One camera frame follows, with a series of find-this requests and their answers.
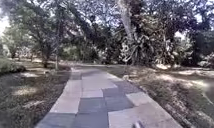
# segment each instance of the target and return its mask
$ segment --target tree canopy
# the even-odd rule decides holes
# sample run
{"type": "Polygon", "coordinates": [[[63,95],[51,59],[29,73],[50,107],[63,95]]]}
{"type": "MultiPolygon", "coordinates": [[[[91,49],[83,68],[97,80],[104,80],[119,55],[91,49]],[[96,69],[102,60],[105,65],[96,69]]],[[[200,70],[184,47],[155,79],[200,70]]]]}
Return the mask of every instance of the tree canopy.
{"type": "Polygon", "coordinates": [[[0,0],[0,8],[45,67],[54,55],[57,62],[197,65],[200,35],[214,30],[210,0],[0,0]]]}

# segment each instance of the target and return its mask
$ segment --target grass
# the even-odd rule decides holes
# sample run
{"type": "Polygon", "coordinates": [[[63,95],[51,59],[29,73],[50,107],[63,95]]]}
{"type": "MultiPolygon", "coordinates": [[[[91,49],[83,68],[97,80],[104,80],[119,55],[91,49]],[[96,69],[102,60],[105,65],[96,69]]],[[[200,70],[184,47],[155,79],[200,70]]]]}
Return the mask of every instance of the grass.
{"type": "Polygon", "coordinates": [[[40,63],[18,63],[27,71],[0,77],[0,128],[35,127],[61,95],[70,76],[66,66],[53,72],[40,63]]]}
{"type": "Polygon", "coordinates": [[[212,70],[186,68],[161,71],[146,67],[117,65],[91,65],[81,68],[98,68],[129,79],[134,85],[148,92],[184,128],[214,128],[214,71],[212,70]]]}
{"type": "Polygon", "coordinates": [[[25,71],[25,67],[0,56],[0,76],[25,71]]]}

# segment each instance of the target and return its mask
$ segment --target walkway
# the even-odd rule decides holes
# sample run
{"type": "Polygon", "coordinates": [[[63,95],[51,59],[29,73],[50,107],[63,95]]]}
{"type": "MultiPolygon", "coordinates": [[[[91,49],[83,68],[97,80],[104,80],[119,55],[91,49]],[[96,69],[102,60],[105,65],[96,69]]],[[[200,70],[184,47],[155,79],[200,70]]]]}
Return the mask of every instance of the walkway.
{"type": "Polygon", "coordinates": [[[36,128],[182,128],[147,94],[97,69],[73,70],[63,94],[36,128]]]}

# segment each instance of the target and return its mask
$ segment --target vegetation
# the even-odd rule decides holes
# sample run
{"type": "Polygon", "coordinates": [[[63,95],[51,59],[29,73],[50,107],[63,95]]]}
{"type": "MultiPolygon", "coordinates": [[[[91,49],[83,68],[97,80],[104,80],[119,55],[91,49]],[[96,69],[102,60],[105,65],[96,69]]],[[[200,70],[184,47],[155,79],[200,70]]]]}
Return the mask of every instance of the vegetation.
{"type": "Polygon", "coordinates": [[[214,1],[208,0],[0,0],[0,7],[11,23],[4,42],[14,42],[16,51],[24,37],[44,67],[54,56],[57,67],[61,58],[197,66],[208,43],[201,35],[214,30],[214,1]],[[11,31],[24,35],[9,38],[11,31]],[[187,39],[176,38],[178,32],[187,39]]]}
{"type": "MultiPolygon", "coordinates": [[[[56,70],[60,60],[214,68],[214,0],[0,0],[0,8],[1,18],[8,16],[10,21],[0,44],[8,47],[11,58],[40,58],[45,68],[54,60],[56,70]]],[[[208,104],[205,91],[186,88],[180,78],[169,82],[173,86],[159,84],[167,80],[148,83],[147,77],[155,78],[157,71],[138,71],[143,79],[138,83],[163,107],[184,102],[184,111],[176,106],[176,113],[185,119],[175,117],[184,127],[214,127],[214,107],[210,105],[209,113],[201,111],[208,104]],[[194,99],[186,96],[193,93],[194,99]]]]}
{"type": "Polygon", "coordinates": [[[0,75],[25,71],[25,67],[0,57],[0,75]]]}
{"type": "Polygon", "coordinates": [[[0,77],[0,128],[33,128],[59,98],[69,79],[65,66],[60,66],[65,69],[61,72],[44,74],[51,71],[40,63],[19,63],[28,71],[0,77]]]}

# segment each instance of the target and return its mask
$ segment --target stone tile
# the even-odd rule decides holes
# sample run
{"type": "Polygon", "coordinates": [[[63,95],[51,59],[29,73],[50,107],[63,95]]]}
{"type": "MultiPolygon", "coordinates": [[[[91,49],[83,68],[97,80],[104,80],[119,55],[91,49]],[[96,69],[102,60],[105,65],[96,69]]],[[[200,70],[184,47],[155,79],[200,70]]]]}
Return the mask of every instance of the stone tile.
{"type": "Polygon", "coordinates": [[[90,79],[82,79],[84,91],[96,91],[107,88],[117,88],[116,85],[103,78],[93,77],[90,79]]]}
{"type": "Polygon", "coordinates": [[[35,128],[63,128],[61,126],[53,126],[49,124],[39,123],[35,128]]]}
{"type": "Polygon", "coordinates": [[[170,119],[156,124],[147,125],[145,128],[182,128],[182,126],[174,119],[170,119]]]}
{"type": "Polygon", "coordinates": [[[81,92],[82,91],[82,81],[81,80],[69,80],[64,89],[66,92],[81,92]]]}
{"type": "Polygon", "coordinates": [[[118,97],[106,97],[105,98],[108,112],[110,111],[119,111],[123,109],[128,109],[134,107],[133,103],[131,103],[126,96],[118,96],[118,97]]]}
{"type": "Polygon", "coordinates": [[[126,81],[113,82],[125,94],[141,92],[140,89],[126,81]]]}
{"type": "Polygon", "coordinates": [[[153,101],[153,99],[151,99],[147,94],[143,92],[130,93],[126,96],[135,106],[139,106],[153,101]]]}
{"type": "Polygon", "coordinates": [[[80,98],[59,98],[51,108],[52,113],[74,113],[78,112],[80,98]]]}
{"type": "Polygon", "coordinates": [[[71,72],[70,80],[81,80],[80,72],[71,72]]]}
{"type": "Polygon", "coordinates": [[[155,102],[146,103],[132,109],[134,116],[145,125],[172,119],[172,117],[155,102]]]}
{"type": "Polygon", "coordinates": [[[104,97],[125,96],[118,88],[103,89],[103,95],[104,97]]]}
{"type": "Polygon", "coordinates": [[[95,97],[103,97],[103,92],[101,90],[84,91],[82,94],[82,98],[95,98],[95,97]]]}
{"type": "Polygon", "coordinates": [[[72,128],[109,128],[108,114],[78,114],[72,128]]]}
{"type": "Polygon", "coordinates": [[[68,99],[68,98],[81,98],[82,92],[68,92],[64,91],[64,93],[60,96],[60,98],[68,99]]]}
{"type": "Polygon", "coordinates": [[[79,113],[107,112],[104,98],[81,98],[79,113]]]}
{"type": "Polygon", "coordinates": [[[139,121],[132,109],[109,112],[109,128],[132,128],[139,121]]]}
{"type": "Polygon", "coordinates": [[[48,113],[36,128],[71,128],[75,114],[48,113]]]}
{"type": "Polygon", "coordinates": [[[172,119],[167,112],[151,103],[122,111],[109,112],[108,115],[110,128],[131,128],[137,121],[142,122],[144,126],[149,126],[150,124],[172,119]]]}

